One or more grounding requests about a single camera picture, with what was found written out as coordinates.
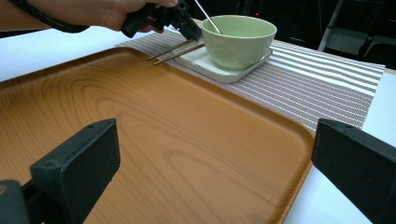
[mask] wood grain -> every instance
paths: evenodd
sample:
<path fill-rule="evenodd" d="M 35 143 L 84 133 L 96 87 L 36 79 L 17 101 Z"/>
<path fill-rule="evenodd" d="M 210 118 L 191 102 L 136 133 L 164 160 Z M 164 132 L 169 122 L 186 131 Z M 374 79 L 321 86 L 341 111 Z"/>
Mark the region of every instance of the wood grain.
<path fill-rule="evenodd" d="M 30 164 L 116 118 L 121 167 L 87 223 L 282 222 L 313 134 L 147 57 L 110 49 L 1 82 L 0 179 L 24 184 Z"/>

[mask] striped placemat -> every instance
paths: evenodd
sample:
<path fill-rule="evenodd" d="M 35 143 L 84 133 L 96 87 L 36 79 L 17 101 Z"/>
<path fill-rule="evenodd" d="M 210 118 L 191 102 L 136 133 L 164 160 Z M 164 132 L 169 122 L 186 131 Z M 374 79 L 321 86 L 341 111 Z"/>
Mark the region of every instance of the striped placemat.
<path fill-rule="evenodd" d="M 155 55 L 183 41 L 181 34 L 166 30 L 161 35 L 146 35 L 116 47 Z M 175 61 L 170 64 L 294 119 L 312 132 L 319 118 L 340 120 L 361 128 L 385 66 L 335 59 L 282 43 L 273 43 L 271 49 L 274 53 L 267 63 L 232 84 L 219 83 Z"/>

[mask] table surface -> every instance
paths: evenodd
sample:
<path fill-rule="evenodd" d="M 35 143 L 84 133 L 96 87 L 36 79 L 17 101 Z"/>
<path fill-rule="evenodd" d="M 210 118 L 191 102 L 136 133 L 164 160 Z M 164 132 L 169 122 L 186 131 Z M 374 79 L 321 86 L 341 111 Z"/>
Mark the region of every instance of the table surface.
<path fill-rule="evenodd" d="M 146 34 L 136 34 L 134 38 Z M 0 39 L 0 81 L 71 61 L 131 40 L 121 32 L 91 27 L 80 34 L 46 30 Z M 386 69 L 362 129 L 396 147 L 396 76 Z M 312 167 L 286 223 L 370 223 Z"/>

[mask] black foam block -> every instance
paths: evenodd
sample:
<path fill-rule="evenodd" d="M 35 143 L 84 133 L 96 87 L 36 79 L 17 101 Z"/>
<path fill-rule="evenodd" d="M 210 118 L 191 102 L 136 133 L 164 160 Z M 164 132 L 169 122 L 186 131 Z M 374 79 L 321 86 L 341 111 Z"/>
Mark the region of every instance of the black foam block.
<path fill-rule="evenodd" d="M 396 148 L 342 122 L 320 119 L 314 165 L 373 223 L 396 223 Z"/>
<path fill-rule="evenodd" d="M 30 223 L 20 183 L 0 181 L 0 223 Z"/>
<path fill-rule="evenodd" d="M 67 223 L 82 223 L 120 167 L 116 121 L 93 123 L 31 166 L 35 189 L 60 204 Z"/>

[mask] finger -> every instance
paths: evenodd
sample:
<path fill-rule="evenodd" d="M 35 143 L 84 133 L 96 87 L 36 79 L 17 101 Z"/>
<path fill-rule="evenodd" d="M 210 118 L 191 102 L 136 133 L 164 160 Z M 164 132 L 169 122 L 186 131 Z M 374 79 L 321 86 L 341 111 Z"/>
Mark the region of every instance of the finger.
<path fill-rule="evenodd" d="M 122 2 L 122 4 L 118 6 L 118 10 L 125 13 L 135 12 L 141 9 L 146 4 L 145 0 L 122 0 L 120 2 Z"/>
<path fill-rule="evenodd" d="M 159 33 L 159 34 L 163 33 L 163 29 L 159 30 L 157 27 L 154 26 L 154 21 L 148 20 L 145 24 L 143 24 L 140 27 L 139 32 L 140 33 L 147 33 L 147 32 L 150 32 L 150 31 L 154 31 L 154 32 Z"/>
<path fill-rule="evenodd" d="M 177 0 L 146 0 L 146 3 L 155 3 L 163 7 L 175 7 L 178 1 Z"/>

